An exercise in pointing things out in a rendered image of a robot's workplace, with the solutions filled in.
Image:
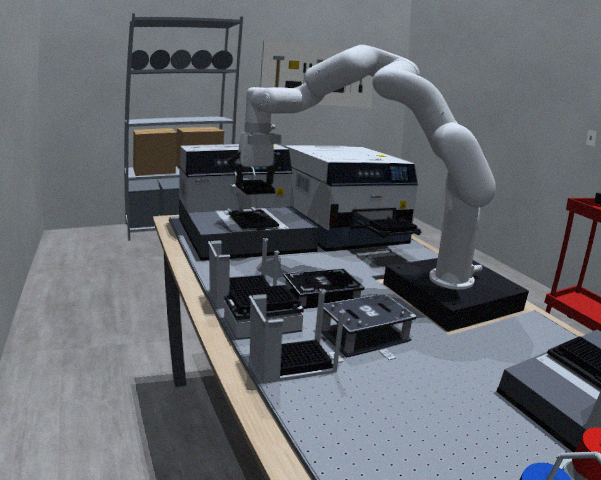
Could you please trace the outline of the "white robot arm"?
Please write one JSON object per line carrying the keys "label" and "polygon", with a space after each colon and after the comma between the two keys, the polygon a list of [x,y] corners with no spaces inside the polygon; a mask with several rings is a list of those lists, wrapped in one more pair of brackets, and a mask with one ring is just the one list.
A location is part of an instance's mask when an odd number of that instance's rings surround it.
{"label": "white robot arm", "polygon": [[247,143],[281,144],[281,135],[267,134],[275,129],[271,114],[306,110],[325,95],[368,75],[373,77],[373,87],[380,96],[400,102],[413,111],[433,152],[448,169],[437,266],[430,271],[429,278],[441,287],[468,289],[474,285],[472,275],[482,270],[481,265],[472,264],[479,207],[493,199],[495,180],[474,135],[455,121],[441,93],[420,77],[412,61],[375,47],[358,45],[309,68],[305,73],[306,83],[299,87],[250,88],[245,132],[253,135],[248,135]]}

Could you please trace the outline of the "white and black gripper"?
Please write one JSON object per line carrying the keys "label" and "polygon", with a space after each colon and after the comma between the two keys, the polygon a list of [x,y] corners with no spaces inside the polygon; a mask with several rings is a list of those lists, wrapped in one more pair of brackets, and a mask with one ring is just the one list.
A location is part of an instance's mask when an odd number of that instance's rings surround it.
{"label": "white and black gripper", "polygon": [[[268,172],[266,177],[266,183],[272,186],[274,173],[280,167],[284,159],[274,153],[274,144],[248,144],[248,135],[252,135],[250,133],[252,132],[241,133],[238,153],[228,159],[228,163],[230,164],[231,168],[237,173],[236,184],[240,188],[243,187],[242,172],[246,167],[267,167]],[[241,164],[239,162],[239,158]],[[273,165],[274,158],[277,160],[277,162]],[[238,168],[234,164],[235,160],[237,160],[239,163]]]}

